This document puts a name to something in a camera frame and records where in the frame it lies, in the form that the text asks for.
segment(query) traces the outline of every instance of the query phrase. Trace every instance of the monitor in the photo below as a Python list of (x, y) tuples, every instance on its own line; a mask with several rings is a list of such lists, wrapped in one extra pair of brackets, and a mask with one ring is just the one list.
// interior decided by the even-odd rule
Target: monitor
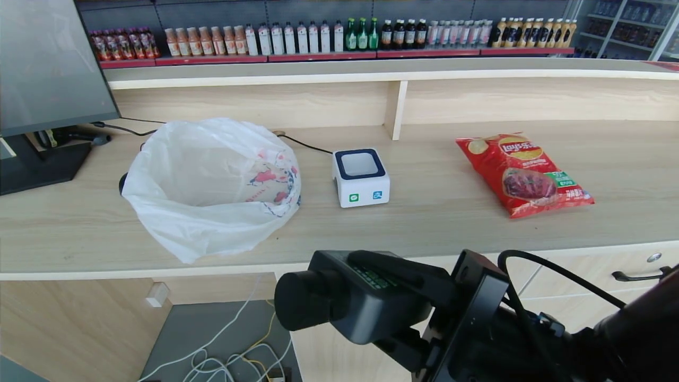
[(89, 143), (38, 152), (25, 134), (120, 116), (74, 0), (2, 0), (0, 63), (0, 194), (72, 180)]

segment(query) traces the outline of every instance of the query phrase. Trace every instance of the small electronic device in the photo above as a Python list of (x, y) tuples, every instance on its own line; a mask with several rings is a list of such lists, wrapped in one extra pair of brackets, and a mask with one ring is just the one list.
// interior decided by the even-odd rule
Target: small electronic device
[(342, 208), (389, 201), (389, 174), (375, 149), (334, 152), (333, 180)]

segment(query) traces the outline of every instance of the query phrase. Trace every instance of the black handle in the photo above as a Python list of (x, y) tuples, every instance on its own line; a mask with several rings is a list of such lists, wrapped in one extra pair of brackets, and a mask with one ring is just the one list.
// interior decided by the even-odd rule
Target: black handle
[(662, 272), (660, 275), (655, 275), (655, 276), (641, 276), (641, 277), (630, 277), (627, 276), (623, 271), (615, 271), (611, 273), (613, 277), (617, 281), (622, 281), (623, 283), (626, 283), (628, 281), (644, 281), (644, 280), (662, 280), (663, 277), (667, 276), (668, 274), (671, 273), (672, 268), (668, 266), (663, 266), (660, 268), (660, 271)]

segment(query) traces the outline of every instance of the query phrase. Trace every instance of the white cable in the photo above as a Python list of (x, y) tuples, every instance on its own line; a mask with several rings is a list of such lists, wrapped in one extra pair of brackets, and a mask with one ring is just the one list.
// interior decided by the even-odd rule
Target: white cable
[(217, 337), (218, 337), (220, 334), (222, 334), (222, 332), (224, 332), (224, 330), (226, 330), (226, 328), (228, 328), (228, 327), (231, 326), (234, 322), (236, 322), (236, 320), (238, 319), (238, 316), (240, 315), (240, 312), (242, 312), (243, 309), (245, 309), (245, 306), (248, 305), (248, 302), (250, 302), (250, 300), (252, 299), (253, 295), (255, 294), (255, 290), (257, 290), (257, 286), (259, 285), (259, 280), (260, 280), (260, 279), (261, 279), (261, 275), (257, 277), (257, 282), (255, 282), (255, 287), (253, 288), (253, 291), (250, 292), (250, 296), (248, 296), (248, 299), (245, 300), (245, 302), (243, 303), (243, 305), (240, 307), (240, 309), (239, 309), (238, 312), (236, 313), (236, 316), (234, 317), (234, 319), (232, 319), (232, 320), (231, 320), (228, 324), (226, 324), (220, 331), (218, 331), (218, 333), (215, 334), (215, 336), (213, 337), (213, 339), (211, 339), (211, 340), (210, 340), (209, 342), (207, 342), (205, 345), (203, 345), (203, 346), (197, 348), (197, 349), (194, 350), (193, 352), (191, 352), (191, 353), (189, 353), (189, 354), (183, 356), (182, 358), (179, 358), (179, 359), (174, 360), (174, 361), (166, 362), (166, 363), (164, 363), (164, 364), (158, 366), (157, 368), (155, 368), (154, 371), (152, 371), (152, 372), (150, 372), (149, 374), (147, 374), (146, 376), (142, 377), (142, 378), (139, 379), (137, 382), (143, 382), (146, 378), (150, 377), (151, 375), (154, 375), (155, 372), (159, 371), (160, 369), (162, 369), (162, 368), (165, 367), (165, 366), (168, 366), (168, 365), (171, 365), (171, 364), (176, 364), (177, 362), (182, 362), (183, 360), (186, 360), (187, 358), (196, 355), (199, 351), (205, 350), (206, 347), (208, 347), (211, 343), (215, 342), (215, 340), (217, 339)]

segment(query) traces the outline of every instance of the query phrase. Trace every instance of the bag of potato chips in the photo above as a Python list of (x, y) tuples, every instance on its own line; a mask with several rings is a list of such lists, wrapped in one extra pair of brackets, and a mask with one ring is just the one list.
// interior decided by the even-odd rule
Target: bag of potato chips
[(594, 199), (531, 141), (516, 134), (456, 140), (509, 211), (523, 218), (542, 211), (594, 204)]

